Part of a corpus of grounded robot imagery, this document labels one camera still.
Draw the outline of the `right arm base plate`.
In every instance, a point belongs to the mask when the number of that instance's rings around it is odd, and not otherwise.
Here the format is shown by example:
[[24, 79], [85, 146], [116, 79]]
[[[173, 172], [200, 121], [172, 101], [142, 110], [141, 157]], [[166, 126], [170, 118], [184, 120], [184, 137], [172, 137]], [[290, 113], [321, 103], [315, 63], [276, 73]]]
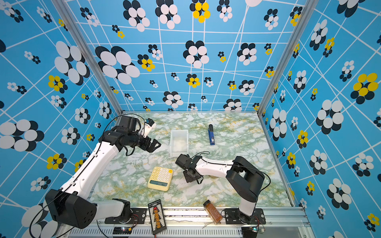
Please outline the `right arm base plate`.
[[265, 225], [264, 211], [256, 208], [251, 216], [245, 215], [238, 208], [224, 209], [225, 222], [228, 225]]

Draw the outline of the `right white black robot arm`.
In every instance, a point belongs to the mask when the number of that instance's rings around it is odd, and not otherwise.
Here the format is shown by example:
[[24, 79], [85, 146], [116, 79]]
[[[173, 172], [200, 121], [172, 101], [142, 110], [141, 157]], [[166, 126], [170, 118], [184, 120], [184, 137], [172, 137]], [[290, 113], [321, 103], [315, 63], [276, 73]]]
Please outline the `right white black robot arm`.
[[175, 161], [183, 170], [187, 183], [203, 182], [205, 176], [225, 178], [241, 197], [238, 208], [239, 220], [250, 224], [255, 220], [255, 209], [266, 175], [242, 156], [234, 160], [218, 161], [205, 159], [201, 155], [181, 154]]

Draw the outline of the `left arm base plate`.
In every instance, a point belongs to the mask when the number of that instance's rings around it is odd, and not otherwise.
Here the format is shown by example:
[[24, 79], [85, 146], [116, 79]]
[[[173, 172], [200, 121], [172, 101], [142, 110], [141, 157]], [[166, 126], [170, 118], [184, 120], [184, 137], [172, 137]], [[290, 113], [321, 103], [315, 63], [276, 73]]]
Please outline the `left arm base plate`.
[[147, 208], [131, 208], [127, 215], [110, 217], [105, 219], [105, 224], [144, 224], [147, 214]]

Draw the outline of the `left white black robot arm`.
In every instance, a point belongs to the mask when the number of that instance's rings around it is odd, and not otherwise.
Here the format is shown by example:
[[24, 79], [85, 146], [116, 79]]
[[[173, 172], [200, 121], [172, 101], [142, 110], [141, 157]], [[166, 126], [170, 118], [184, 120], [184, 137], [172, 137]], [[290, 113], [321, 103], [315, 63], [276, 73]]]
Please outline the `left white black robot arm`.
[[104, 202], [90, 202], [90, 193], [99, 177], [119, 152], [123, 149], [140, 148], [154, 152], [161, 144], [148, 134], [156, 126], [153, 119], [143, 123], [135, 114], [117, 117], [118, 123], [105, 130], [89, 158], [60, 189], [50, 190], [45, 197], [47, 207], [54, 221], [75, 228], [84, 229], [93, 221], [104, 218], [119, 218], [128, 222], [133, 217], [131, 204], [124, 199]]

